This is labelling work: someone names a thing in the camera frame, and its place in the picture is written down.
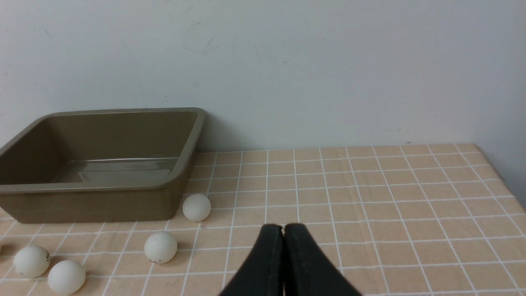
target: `white ping pong ball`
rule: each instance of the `white ping pong ball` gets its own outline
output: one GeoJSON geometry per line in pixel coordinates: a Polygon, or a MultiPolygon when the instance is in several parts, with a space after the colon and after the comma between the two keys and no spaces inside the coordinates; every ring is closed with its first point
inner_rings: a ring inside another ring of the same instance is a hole
{"type": "Polygon", "coordinates": [[[211,209],[210,201],[202,194],[192,194],[183,203],[183,214],[188,220],[194,222],[206,219],[211,209]]]}
{"type": "Polygon", "coordinates": [[[78,291],[86,280],[86,269],[73,260],[58,262],[47,276],[51,290],[59,294],[73,294],[78,291]]]}
{"type": "Polygon", "coordinates": [[[29,245],[21,249],[13,259],[16,273],[33,279],[49,268],[49,252],[38,245],[29,245]]]}
{"type": "Polygon", "coordinates": [[[177,252],[177,241],[168,232],[156,232],[144,243],[144,253],[153,263],[163,264],[170,261],[177,252]]]}

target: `plastic tub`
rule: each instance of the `plastic tub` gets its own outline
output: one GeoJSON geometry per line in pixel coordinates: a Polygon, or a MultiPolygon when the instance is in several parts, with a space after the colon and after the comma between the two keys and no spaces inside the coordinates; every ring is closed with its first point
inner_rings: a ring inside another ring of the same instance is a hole
{"type": "Polygon", "coordinates": [[[205,117],[199,108],[44,116],[0,149],[0,206],[20,223],[170,219],[205,117]]]}

